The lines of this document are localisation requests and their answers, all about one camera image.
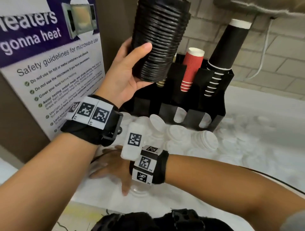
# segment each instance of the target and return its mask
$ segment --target poster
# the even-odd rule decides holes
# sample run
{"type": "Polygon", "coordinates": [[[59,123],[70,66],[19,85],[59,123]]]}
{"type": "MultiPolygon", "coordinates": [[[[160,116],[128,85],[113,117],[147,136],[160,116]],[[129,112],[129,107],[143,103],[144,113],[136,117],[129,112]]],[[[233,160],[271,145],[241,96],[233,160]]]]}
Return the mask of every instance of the poster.
{"type": "Polygon", "coordinates": [[[94,93],[105,77],[96,5],[26,2],[18,15],[0,15],[0,71],[52,140],[72,102],[94,93]]]}

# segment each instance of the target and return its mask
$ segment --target person's right arm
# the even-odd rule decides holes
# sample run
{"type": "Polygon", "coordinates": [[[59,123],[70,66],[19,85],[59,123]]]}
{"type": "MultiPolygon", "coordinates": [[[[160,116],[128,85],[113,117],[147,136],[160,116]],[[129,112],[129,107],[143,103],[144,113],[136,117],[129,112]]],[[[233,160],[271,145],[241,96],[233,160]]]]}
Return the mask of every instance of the person's right arm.
{"type": "MultiPolygon", "coordinates": [[[[121,178],[126,195],[131,185],[129,161],[121,159],[120,150],[110,151],[99,161],[108,166],[91,177],[116,175],[121,178]]],[[[279,231],[288,217],[305,210],[305,200],[279,184],[242,167],[214,160],[169,155],[165,182],[244,218],[256,231],[279,231]]]]}

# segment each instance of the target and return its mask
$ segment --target red paper cup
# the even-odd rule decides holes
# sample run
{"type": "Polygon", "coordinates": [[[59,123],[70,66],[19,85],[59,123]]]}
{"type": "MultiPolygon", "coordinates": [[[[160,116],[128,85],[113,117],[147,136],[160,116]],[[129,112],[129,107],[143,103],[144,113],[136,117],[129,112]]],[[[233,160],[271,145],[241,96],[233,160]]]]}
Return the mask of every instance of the red paper cup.
{"type": "Polygon", "coordinates": [[[198,69],[203,61],[204,51],[198,48],[190,47],[183,60],[183,65],[186,65],[186,71],[181,83],[181,91],[187,92],[191,85],[198,69]]]}

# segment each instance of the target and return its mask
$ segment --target tile wall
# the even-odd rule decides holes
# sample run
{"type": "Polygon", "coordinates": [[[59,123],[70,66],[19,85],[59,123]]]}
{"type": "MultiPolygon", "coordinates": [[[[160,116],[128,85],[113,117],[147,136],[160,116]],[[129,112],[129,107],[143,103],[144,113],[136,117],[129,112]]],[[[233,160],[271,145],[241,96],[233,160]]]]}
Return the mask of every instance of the tile wall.
{"type": "Polygon", "coordinates": [[[264,46],[269,17],[246,15],[218,9],[213,0],[188,0],[192,18],[178,48],[205,51],[208,59],[231,18],[253,22],[252,28],[232,67],[235,77],[231,85],[305,100],[305,18],[277,18],[273,21],[262,71],[256,72],[264,46]]]}

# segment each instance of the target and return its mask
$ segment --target stack of black cups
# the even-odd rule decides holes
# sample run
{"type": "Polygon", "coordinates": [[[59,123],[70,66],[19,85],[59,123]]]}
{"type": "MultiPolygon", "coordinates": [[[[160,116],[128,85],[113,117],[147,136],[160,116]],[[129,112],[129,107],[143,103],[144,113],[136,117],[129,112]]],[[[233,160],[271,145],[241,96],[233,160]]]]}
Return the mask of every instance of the stack of black cups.
{"type": "Polygon", "coordinates": [[[238,52],[248,35],[250,27],[250,22],[232,19],[225,29],[208,61],[207,69],[215,71],[215,74],[204,92],[206,97],[214,95],[224,75],[231,70],[238,52]]]}
{"type": "Polygon", "coordinates": [[[152,51],[136,63],[132,73],[148,82],[166,79],[191,18],[186,0],[139,0],[131,48],[146,42],[152,51]]]}

